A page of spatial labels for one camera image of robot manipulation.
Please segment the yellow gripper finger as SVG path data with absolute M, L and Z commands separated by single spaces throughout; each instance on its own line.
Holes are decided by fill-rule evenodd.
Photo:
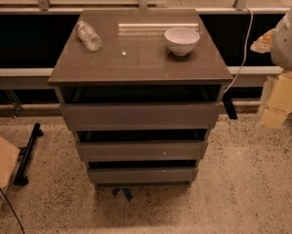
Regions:
M 250 50 L 255 53 L 264 54 L 271 51 L 271 42 L 274 34 L 274 29 L 271 29 L 260 36 L 250 47 Z

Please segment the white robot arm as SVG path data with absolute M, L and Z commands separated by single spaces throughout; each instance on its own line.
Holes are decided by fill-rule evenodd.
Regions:
M 271 62 L 286 70 L 292 70 L 292 7 L 275 28 L 254 41 L 250 50 L 271 54 Z

